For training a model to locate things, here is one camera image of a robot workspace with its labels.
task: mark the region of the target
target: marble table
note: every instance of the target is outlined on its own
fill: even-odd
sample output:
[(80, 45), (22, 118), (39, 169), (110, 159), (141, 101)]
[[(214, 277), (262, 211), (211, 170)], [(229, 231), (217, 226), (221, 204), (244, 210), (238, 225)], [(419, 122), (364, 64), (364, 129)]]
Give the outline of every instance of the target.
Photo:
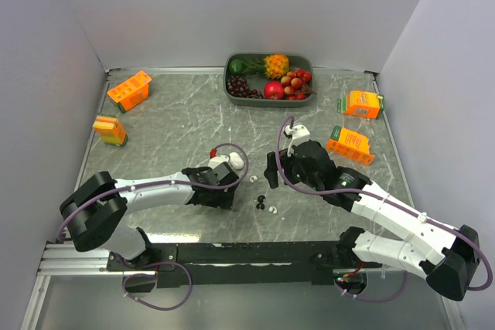
[[(110, 72), (109, 88), (128, 79), (135, 71)], [(108, 97), (101, 112), (117, 115), (128, 132), (123, 148), (105, 145), (95, 136), (83, 173), (83, 181), (107, 170), (114, 178), (145, 179), (205, 165), (210, 149), (232, 141), (244, 148), (250, 162), (248, 177), (236, 191), (231, 211), (205, 206), (159, 206), (124, 217), (131, 227), (140, 226), (152, 242), (276, 242), (338, 240), (349, 226), (360, 226), (380, 234), (391, 234), (368, 220), (331, 206), (318, 196), (299, 194), (286, 186), (270, 189), (263, 178), (266, 154), (275, 149), (275, 137), (283, 118), (311, 131), (311, 138), (325, 145), (338, 124), (370, 138), (374, 163), (367, 167), (330, 154), (337, 165), (354, 167), (378, 182), (385, 190), (408, 202), (405, 180), (383, 118), (361, 119), (337, 113), (337, 99), (350, 90), (374, 91), (373, 76), (346, 71), (316, 72), (318, 97), (297, 109), (240, 107), (230, 103), (222, 89), (221, 74), (167, 74), (152, 77), (148, 100), (126, 114)], [(255, 208), (265, 195), (266, 210)], [(268, 211), (276, 206), (276, 215)]]

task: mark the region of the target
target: apple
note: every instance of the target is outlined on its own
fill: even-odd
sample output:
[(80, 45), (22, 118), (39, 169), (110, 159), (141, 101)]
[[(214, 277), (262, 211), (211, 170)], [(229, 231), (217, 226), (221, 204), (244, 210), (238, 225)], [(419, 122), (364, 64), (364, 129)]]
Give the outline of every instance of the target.
[(305, 83), (309, 83), (311, 81), (311, 73), (304, 73), (304, 75), (302, 75), (302, 79), (304, 80)]
[(304, 76), (304, 73), (305, 73), (305, 71), (304, 71), (303, 69), (297, 69), (297, 70), (295, 71), (295, 75), (297, 75), (297, 77), (299, 77), (299, 78), (301, 78), (301, 79), (302, 79), (302, 77)]
[(283, 77), (280, 79), (280, 83), (282, 84), (283, 87), (288, 87), (291, 85), (291, 77)]
[(267, 100), (281, 100), (284, 97), (284, 87), (278, 81), (271, 81), (263, 90)]
[(291, 80), (291, 85), (294, 89), (299, 89), (302, 86), (302, 80), (296, 77)]
[(295, 92), (295, 89), (293, 87), (285, 87), (284, 88), (284, 93), (289, 95), (292, 95)]

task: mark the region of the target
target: orange and green box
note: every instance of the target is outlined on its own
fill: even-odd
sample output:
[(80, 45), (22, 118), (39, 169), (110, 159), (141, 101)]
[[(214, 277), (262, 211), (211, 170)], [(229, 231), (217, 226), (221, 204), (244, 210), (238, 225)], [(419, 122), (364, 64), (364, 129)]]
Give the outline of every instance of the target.
[(98, 115), (93, 123), (94, 131), (109, 145), (123, 146), (128, 137), (122, 123), (114, 116)]
[(148, 98), (150, 81), (152, 78), (147, 73), (139, 71), (132, 78), (109, 90), (108, 96), (117, 104), (118, 109), (125, 113)]
[(326, 149), (365, 165), (371, 164), (374, 160), (374, 155), (370, 155), (368, 137), (339, 125), (333, 128)]
[(337, 102), (337, 110), (342, 114), (378, 119), (385, 109), (384, 96), (377, 93), (352, 90)]

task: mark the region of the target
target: gray tray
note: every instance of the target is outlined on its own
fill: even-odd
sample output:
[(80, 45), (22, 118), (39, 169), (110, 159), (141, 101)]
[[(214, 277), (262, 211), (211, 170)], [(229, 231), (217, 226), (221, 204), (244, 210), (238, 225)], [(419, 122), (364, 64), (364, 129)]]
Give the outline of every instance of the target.
[[(279, 107), (279, 108), (294, 108), (294, 107), (303, 107), (309, 104), (312, 100), (315, 99), (315, 94), (310, 94), (305, 100), (257, 100), (254, 98), (240, 98), (234, 97), (229, 92), (227, 92), (227, 81), (230, 79), (232, 74), (229, 71), (229, 63), (231, 60), (262, 60), (266, 56), (270, 56), (275, 53), (239, 53), (233, 54), (227, 59), (227, 63), (225, 64), (224, 71), (224, 92), (227, 95), (230, 102), (233, 104), (238, 104), (239, 106), (253, 106), (253, 107)], [(312, 79), (308, 83), (312, 89), (316, 90), (315, 85), (315, 74), (312, 71), (311, 63), (303, 56), (297, 56), (294, 54), (285, 54), (288, 57), (288, 63), (290, 70), (295, 69), (303, 69), (304, 71), (309, 71), (312, 74)], [(251, 89), (256, 89), (258, 91), (263, 92), (266, 83), (271, 81), (267, 77), (263, 75), (245, 75), (247, 80), (247, 84)]]

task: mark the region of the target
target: tabletop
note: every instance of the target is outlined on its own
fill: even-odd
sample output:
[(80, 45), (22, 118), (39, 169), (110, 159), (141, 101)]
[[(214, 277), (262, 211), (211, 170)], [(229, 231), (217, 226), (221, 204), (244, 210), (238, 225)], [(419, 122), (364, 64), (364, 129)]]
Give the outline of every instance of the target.
[[(109, 89), (136, 71), (111, 71)], [(124, 216), (130, 227), (141, 227), (152, 242), (276, 242), (338, 240), (349, 226), (382, 236), (392, 236), (381, 226), (331, 206), (318, 196), (298, 193), (287, 186), (270, 189), (263, 177), (266, 154), (275, 150), (282, 120), (294, 115), (311, 139), (323, 146), (335, 125), (357, 131), (370, 139), (375, 155), (370, 166), (330, 153), (337, 165), (364, 173), (383, 189), (408, 203), (405, 180), (383, 117), (377, 120), (339, 114), (337, 100), (351, 90), (374, 91), (369, 73), (315, 72), (317, 98), (296, 109), (241, 107), (232, 104), (222, 88), (221, 74), (171, 74), (148, 72), (152, 77), (147, 100), (122, 114), (104, 98), (101, 113), (116, 115), (128, 132), (122, 148), (106, 145), (97, 136), (90, 144), (83, 181), (95, 172), (109, 171), (113, 178), (145, 179), (206, 165), (212, 147), (222, 142), (240, 145), (249, 158), (247, 178), (237, 187), (232, 210), (207, 206), (157, 206)], [(287, 143), (282, 140), (281, 148)], [(219, 153), (228, 154), (226, 148)], [(259, 180), (248, 181), (251, 175)], [(265, 210), (255, 208), (265, 195)], [(277, 214), (268, 211), (275, 206)]]

